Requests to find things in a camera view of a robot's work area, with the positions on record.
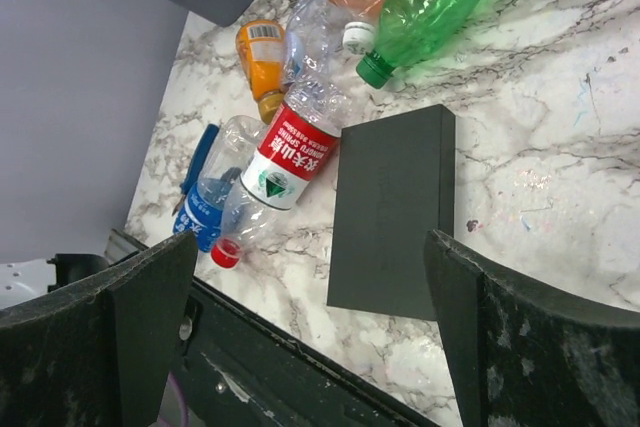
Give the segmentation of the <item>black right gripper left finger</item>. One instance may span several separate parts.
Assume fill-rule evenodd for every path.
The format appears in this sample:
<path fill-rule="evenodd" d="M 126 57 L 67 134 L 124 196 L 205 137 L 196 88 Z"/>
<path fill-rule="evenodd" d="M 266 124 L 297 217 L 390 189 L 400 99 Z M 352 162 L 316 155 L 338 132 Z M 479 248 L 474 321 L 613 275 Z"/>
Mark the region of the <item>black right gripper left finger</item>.
<path fill-rule="evenodd" d="M 149 426 L 179 341 L 190 233 L 1 312 L 4 426 Z"/>

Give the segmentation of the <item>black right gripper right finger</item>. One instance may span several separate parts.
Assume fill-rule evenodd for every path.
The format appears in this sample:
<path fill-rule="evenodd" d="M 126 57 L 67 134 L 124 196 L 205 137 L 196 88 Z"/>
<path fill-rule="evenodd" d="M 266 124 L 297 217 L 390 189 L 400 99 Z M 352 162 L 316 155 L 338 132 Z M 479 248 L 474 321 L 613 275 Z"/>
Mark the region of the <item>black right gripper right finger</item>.
<path fill-rule="evenodd" d="M 636 426 L 639 315 L 426 238 L 431 302 L 466 426 Z"/>

